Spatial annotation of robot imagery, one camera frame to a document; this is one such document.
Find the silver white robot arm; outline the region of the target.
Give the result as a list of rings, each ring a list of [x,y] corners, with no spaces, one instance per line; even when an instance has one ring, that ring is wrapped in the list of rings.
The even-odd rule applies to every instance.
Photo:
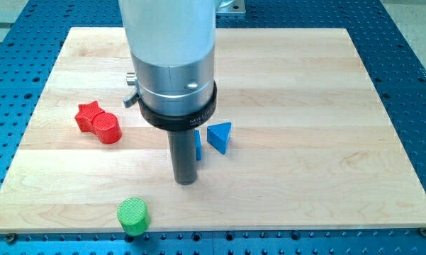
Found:
[[[171,132],[209,119],[214,75],[214,0],[119,0],[136,79],[125,107],[138,104],[143,118]]]

